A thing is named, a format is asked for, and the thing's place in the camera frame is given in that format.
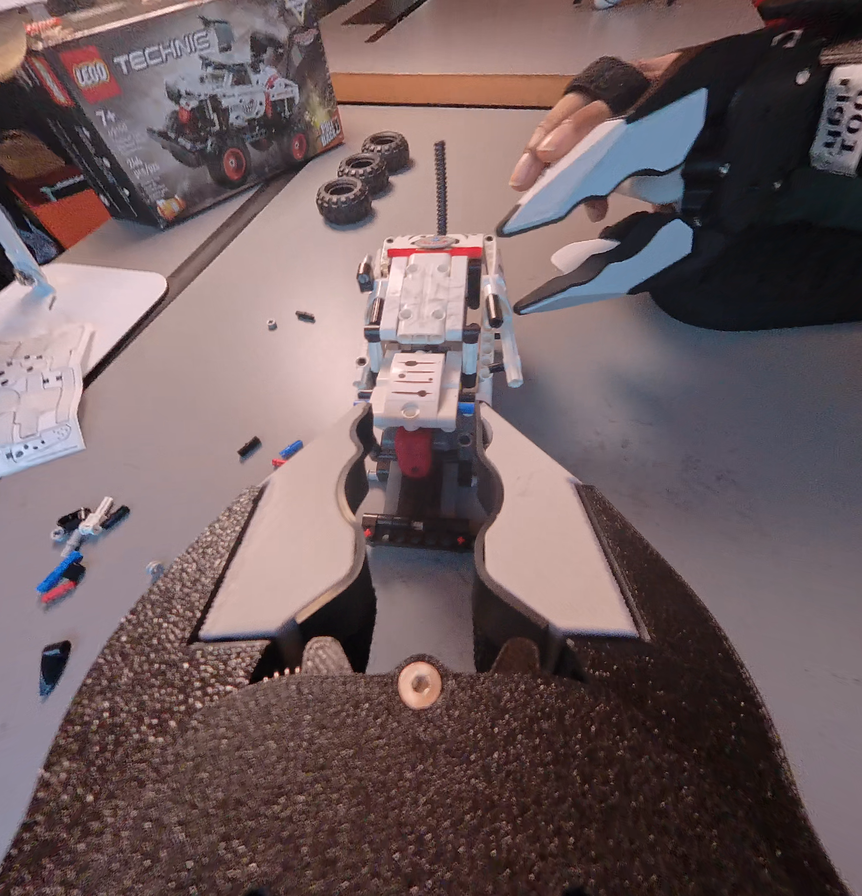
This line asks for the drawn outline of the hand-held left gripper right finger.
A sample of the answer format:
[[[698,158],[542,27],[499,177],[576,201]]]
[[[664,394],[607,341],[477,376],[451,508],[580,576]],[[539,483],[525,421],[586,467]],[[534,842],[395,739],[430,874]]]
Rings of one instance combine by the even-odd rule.
[[[478,411],[491,436],[478,449],[493,487],[478,562],[488,587],[553,639],[638,639],[580,480],[489,405]]]

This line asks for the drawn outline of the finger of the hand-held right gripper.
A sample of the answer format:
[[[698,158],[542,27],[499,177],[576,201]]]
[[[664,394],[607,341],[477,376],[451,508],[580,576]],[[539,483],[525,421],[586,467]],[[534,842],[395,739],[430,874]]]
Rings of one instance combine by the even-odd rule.
[[[686,257],[693,244],[694,230],[678,216],[630,216],[609,238],[556,251],[551,262],[559,274],[516,302],[514,312],[529,315],[631,294]]]
[[[551,166],[500,222],[510,237],[566,218],[588,199],[607,197],[637,175],[680,168],[704,127],[708,90],[698,89],[635,121],[613,118]]]

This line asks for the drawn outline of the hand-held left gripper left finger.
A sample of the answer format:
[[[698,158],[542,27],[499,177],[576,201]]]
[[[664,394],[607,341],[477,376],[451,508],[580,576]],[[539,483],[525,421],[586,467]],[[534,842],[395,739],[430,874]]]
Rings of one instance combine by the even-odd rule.
[[[199,629],[204,643],[280,635],[350,586],[365,560],[371,407],[357,402],[264,482]]]

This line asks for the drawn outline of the white lego truck model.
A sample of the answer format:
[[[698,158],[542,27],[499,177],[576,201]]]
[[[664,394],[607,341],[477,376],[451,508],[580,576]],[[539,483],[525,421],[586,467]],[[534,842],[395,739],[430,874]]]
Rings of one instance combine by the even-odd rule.
[[[360,265],[367,294],[358,399],[371,408],[382,511],[362,527],[374,545],[464,553],[482,526],[477,424],[495,375],[524,376],[496,236],[448,224],[446,143],[434,146],[436,230],[387,238]]]

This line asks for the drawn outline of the black lego tyre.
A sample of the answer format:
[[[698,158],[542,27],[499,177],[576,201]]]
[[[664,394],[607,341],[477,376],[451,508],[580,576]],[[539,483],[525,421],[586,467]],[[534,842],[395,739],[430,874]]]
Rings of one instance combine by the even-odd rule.
[[[364,181],[348,175],[324,183],[317,191],[316,205],[330,225],[356,224],[371,213],[371,194]]]
[[[410,160],[406,138],[395,131],[379,131],[366,137],[362,143],[363,152],[380,157],[390,175],[401,171]]]
[[[366,188],[369,196],[382,194],[389,185],[387,162],[377,152],[362,151],[347,156],[338,166],[338,176],[355,178]]]

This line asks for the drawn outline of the lego sticker sheet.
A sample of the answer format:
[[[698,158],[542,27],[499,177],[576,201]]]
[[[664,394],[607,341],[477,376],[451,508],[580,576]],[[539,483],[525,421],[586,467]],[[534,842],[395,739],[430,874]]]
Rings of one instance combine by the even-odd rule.
[[[0,342],[0,479],[85,449],[78,406],[93,334],[73,323]]]

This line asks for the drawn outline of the lego set box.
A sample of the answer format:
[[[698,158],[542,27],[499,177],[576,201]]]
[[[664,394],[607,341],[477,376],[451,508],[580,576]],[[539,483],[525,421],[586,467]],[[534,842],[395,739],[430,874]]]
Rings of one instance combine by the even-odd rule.
[[[56,2],[21,82],[113,218],[165,229],[344,139],[324,2]]]

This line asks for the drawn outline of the person's right hand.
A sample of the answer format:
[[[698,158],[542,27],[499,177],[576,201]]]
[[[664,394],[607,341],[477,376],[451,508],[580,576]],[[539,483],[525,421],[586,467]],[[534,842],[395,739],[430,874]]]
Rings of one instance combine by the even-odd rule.
[[[633,62],[602,56],[576,75],[537,126],[519,158],[510,185],[524,192],[545,168],[561,160],[595,127],[621,116],[680,56],[672,52]]]

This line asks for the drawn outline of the grey table with black inset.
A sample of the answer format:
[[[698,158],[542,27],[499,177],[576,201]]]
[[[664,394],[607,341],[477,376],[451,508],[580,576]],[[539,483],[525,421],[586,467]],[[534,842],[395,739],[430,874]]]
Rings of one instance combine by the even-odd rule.
[[[761,28],[752,2],[351,2],[323,17],[344,104],[547,108],[603,55],[660,56]]]

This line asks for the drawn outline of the white booklet stand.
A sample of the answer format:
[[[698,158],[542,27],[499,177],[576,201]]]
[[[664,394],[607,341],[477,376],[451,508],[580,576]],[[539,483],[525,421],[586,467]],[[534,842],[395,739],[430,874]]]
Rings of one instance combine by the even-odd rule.
[[[158,273],[53,261],[38,265],[0,207],[0,245],[14,281],[0,291],[0,342],[81,323],[93,327],[83,371],[100,362],[166,295]]]

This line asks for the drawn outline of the red storage bin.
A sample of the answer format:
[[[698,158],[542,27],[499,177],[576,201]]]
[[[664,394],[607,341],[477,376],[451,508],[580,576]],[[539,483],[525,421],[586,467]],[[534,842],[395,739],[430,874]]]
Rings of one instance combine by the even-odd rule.
[[[74,165],[33,178],[9,176],[8,185],[24,209],[63,250],[72,248],[111,219],[108,208]]]

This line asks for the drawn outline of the round wooden board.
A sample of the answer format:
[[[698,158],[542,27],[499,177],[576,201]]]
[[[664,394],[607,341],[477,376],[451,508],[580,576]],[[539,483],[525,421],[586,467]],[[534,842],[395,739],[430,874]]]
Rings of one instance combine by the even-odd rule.
[[[27,51],[27,1],[0,1],[0,84],[21,67]]]

